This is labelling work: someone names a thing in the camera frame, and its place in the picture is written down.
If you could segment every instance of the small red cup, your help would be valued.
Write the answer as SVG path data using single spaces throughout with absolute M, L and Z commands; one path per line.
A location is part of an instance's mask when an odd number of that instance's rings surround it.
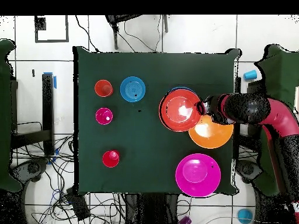
M 95 85 L 95 92 L 100 97 L 107 97 L 112 95 L 113 88 L 107 80 L 99 80 Z
M 117 150 L 109 150 L 103 155 L 103 163 L 106 167 L 115 167 L 119 164 L 119 152 Z

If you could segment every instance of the red bowl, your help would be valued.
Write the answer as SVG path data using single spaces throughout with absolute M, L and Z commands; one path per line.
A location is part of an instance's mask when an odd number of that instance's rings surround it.
M 172 131 L 188 131 L 199 122 L 200 114 L 196 107 L 199 101 L 195 93 L 186 89 L 170 92 L 160 102 L 161 122 Z

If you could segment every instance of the magenta cup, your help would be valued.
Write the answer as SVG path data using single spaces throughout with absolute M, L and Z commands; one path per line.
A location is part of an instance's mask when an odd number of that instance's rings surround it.
M 102 107 L 96 112 L 96 120 L 99 124 L 106 125 L 112 121 L 113 114 L 109 108 Z

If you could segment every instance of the orange bowl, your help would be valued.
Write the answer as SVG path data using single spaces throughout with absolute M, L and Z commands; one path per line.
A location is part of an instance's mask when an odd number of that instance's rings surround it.
M 212 122 L 209 115 L 203 115 L 195 127 L 189 130 L 189 135 L 198 146 L 215 149 L 224 145 L 231 137 L 234 125 L 221 125 Z

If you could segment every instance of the blue bowl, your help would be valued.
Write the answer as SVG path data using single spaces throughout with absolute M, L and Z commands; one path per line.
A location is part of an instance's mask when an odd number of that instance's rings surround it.
M 138 102 L 145 95 L 144 82 L 136 76 L 129 76 L 121 83 L 120 94 L 127 102 Z

